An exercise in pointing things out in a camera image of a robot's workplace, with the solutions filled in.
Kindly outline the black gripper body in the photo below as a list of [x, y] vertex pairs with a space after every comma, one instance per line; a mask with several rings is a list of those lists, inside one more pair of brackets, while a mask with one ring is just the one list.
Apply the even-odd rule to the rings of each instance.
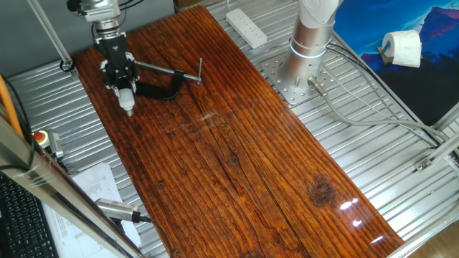
[[126, 34], [95, 39], [96, 49], [104, 56], [106, 63], [101, 65], [101, 71], [107, 78], [132, 78], [135, 67], [132, 60], [126, 57], [128, 41]]

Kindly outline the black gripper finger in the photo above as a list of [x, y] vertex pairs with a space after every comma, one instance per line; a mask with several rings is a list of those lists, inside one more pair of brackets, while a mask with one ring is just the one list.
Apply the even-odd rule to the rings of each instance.
[[133, 94], [135, 94], [137, 92], [137, 81], [139, 80], [135, 60], [127, 59], [127, 65], [124, 68], [124, 72], [126, 74], [126, 77], [128, 78], [128, 81], [131, 84]]
[[105, 81], [105, 87], [112, 90], [116, 97], [120, 97], [118, 89], [120, 70], [118, 68], [114, 68], [106, 59], [100, 63], [100, 72]]

